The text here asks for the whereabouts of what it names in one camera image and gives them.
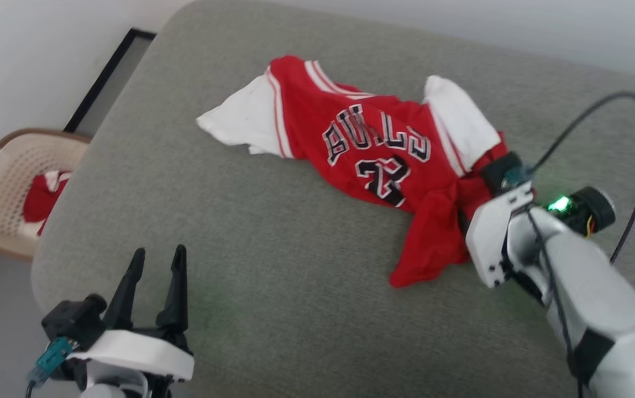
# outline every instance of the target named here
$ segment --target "chicago bulls jersey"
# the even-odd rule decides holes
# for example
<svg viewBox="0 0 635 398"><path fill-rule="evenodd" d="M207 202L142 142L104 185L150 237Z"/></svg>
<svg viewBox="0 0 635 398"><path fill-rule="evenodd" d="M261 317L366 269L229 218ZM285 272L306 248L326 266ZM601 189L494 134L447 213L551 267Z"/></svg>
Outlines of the chicago bulls jersey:
<svg viewBox="0 0 635 398"><path fill-rule="evenodd" d="M197 119L224 144L308 159L335 188L416 214L391 284L437 277L466 260L458 210L489 199L478 169L506 152L455 83L431 76L423 103L338 84L316 61L284 56Z"/></svg>

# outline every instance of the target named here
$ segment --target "teal connector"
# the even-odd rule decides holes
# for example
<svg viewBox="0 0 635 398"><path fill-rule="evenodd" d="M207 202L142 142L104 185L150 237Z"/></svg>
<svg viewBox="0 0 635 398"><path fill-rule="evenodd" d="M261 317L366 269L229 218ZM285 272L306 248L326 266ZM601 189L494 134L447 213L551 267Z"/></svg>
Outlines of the teal connector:
<svg viewBox="0 0 635 398"><path fill-rule="evenodd" d="M35 363L35 368L27 375L27 381L40 388L59 365L62 365L72 353L72 343L67 338L57 337Z"/></svg>

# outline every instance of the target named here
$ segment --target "floor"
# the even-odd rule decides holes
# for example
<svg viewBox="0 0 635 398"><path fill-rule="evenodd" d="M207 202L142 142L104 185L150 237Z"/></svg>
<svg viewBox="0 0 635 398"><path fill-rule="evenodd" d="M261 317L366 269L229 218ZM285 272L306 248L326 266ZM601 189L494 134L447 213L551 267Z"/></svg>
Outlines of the floor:
<svg viewBox="0 0 635 398"><path fill-rule="evenodd" d="M96 133L148 45L150 40L135 39L82 120L77 129L80 134ZM49 343L40 326L42 316L30 287L30 264L0 255L0 398L24 396L27 373ZM181 386L173 391L175 398L188 396L183 394ZM79 395L73 383L54 381L33 391L34 398Z"/></svg>

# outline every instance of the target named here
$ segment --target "red cloth on chair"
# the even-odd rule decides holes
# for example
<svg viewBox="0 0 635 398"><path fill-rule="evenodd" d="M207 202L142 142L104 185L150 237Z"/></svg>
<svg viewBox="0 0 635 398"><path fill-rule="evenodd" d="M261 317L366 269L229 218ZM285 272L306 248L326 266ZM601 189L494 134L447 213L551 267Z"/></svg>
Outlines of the red cloth on chair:
<svg viewBox="0 0 635 398"><path fill-rule="evenodd" d="M49 217L70 176L71 171L55 170L39 174L32 179L32 186L22 206L22 217L25 222L41 222ZM42 224L37 235L42 233L44 227Z"/></svg>

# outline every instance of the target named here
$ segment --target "gray fabric surface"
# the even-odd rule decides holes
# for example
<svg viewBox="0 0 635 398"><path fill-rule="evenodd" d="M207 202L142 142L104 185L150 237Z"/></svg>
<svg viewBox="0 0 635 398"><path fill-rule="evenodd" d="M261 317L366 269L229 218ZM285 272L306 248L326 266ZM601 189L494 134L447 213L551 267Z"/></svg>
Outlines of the gray fabric surface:
<svg viewBox="0 0 635 398"><path fill-rule="evenodd" d="M463 40L259 2L210 0L153 42L54 209L32 283L49 310L112 296L148 250L135 321L152 324L178 243L197 396L573 396L544 312L471 267L391 289L411 216L333 189L306 161L249 156L194 119L276 56L320 60L336 81L420 101L428 75L459 83L510 146L535 160L583 108L635 78ZM635 108L598 113L536 181L550 199L635 198ZM611 252L623 222L595 239ZM618 259L635 285L635 228Z"/></svg>

